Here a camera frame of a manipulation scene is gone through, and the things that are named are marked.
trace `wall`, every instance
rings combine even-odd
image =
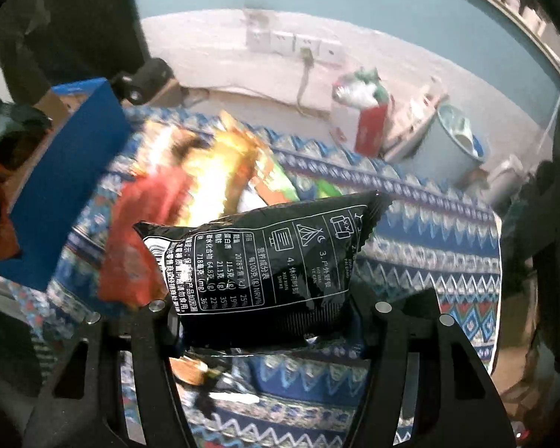
[[[369,28],[302,13],[241,10],[202,10],[171,13],[143,20],[143,31],[152,55],[172,67],[181,84],[191,88],[231,88],[255,91],[283,103],[294,104],[303,75],[303,62],[270,53],[251,52],[245,44],[246,23],[267,21],[272,28],[342,41],[348,48],[342,68],[316,64],[303,94],[303,106],[330,110],[332,83],[347,69],[377,66],[386,87],[397,102],[408,100],[418,87],[439,77],[451,102],[469,116],[475,129],[487,136],[491,149],[485,168],[490,170],[514,153],[521,159],[533,154],[543,134],[535,121],[502,92],[485,80],[433,52]],[[233,106],[231,112],[239,109]],[[290,116],[285,122],[269,114],[253,115],[265,121],[250,121],[248,113],[236,117],[254,125],[272,127],[280,133],[321,138],[323,120],[301,120]],[[548,139],[541,153],[551,156]]]
[[[541,51],[484,0],[137,0],[137,4],[142,18],[255,7],[308,13],[376,29],[424,47],[481,77],[541,127],[550,119],[560,92],[560,76]]]

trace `plastic bag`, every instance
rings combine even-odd
[[[164,274],[185,347],[306,346],[345,326],[354,256],[390,203],[370,191],[135,229]]]
[[[345,74],[332,86],[330,134],[351,151],[377,157],[392,112],[393,99],[377,69]]]

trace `cable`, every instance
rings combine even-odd
[[[311,49],[305,47],[301,49],[301,57],[303,58],[305,67],[303,67],[303,76],[301,77],[301,84],[299,86],[299,90],[297,91],[297,111],[301,116],[314,118],[315,116],[305,113],[301,108],[301,99],[303,98],[305,89],[307,89],[307,86],[309,85],[309,73],[311,73],[311,69],[314,68],[315,65],[314,55],[311,52]]]
[[[539,150],[541,150],[541,147],[544,145],[546,136],[550,133],[550,130],[552,129],[552,125],[554,124],[554,121],[556,120],[556,115],[558,114],[558,109],[559,108],[560,108],[560,95],[558,96],[558,100],[556,101],[556,106],[554,106],[554,112],[552,113],[552,117],[550,118],[550,122],[548,123],[548,127],[545,129],[544,134],[543,134],[541,140],[539,141],[539,145],[538,145],[537,149],[535,150],[536,155],[539,154]]]
[[[313,53],[311,52],[311,49],[309,48],[304,48],[301,49],[301,57],[303,58],[303,63],[304,63],[304,67],[303,67],[303,75],[301,77],[301,83],[299,85],[299,90],[297,91],[297,102],[296,105],[294,104],[289,104],[286,103],[285,101],[281,101],[275,97],[272,97],[268,94],[265,94],[263,92],[260,91],[256,91],[255,89],[251,89],[248,88],[246,86],[243,86],[241,84],[223,84],[223,85],[216,85],[216,86],[203,86],[203,87],[198,87],[198,88],[188,88],[190,91],[206,91],[207,94],[205,97],[201,98],[201,99],[197,99],[196,101],[184,105],[184,107],[186,107],[187,109],[191,109],[193,106],[195,106],[196,104],[202,103],[203,101],[206,101],[209,99],[209,91],[215,91],[217,89],[227,89],[227,88],[236,88],[236,89],[243,89],[244,91],[248,91],[251,92],[259,97],[265,98],[265,99],[269,99],[270,101],[274,101],[275,103],[278,104],[282,104],[284,106],[288,106],[288,107],[296,107],[297,111],[299,112],[299,114],[301,116],[305,116],[306,118],[320,118],[320,114],[317,113],[315,115],[312,115],[310,113],[306,113],[303,110],[302,104],[301,104],[301,100],[303,98],[303,94],[305,93],[307,86],[309,85],[309,74],[311,73],[311,69],[314,68],[315,65],[315,59],[313,56]]]

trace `black snack bag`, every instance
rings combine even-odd
[[[369,191],[196,228],[141,222],[135,229],[162,269],[185,347],[305,346],[344,328],[354,256],[391,201]]]

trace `electrical outlet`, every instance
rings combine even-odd
[[[270,49],[281,55],[294,55],[294,34],[273,31],[270,35]]]
[[[314,59],[317,59],[320,54],[320,40],[315,37],[309,37],[308,35],[296,34],[294,36],[294,53],[300,56],[301,49],[310,49]]]
[[[318,59],[327,64],[342,65],[346,60],[345,48],[338,40],[322,40]]]
[[[247,27],[246,47],[253,52],[270,52],[270,31]]]

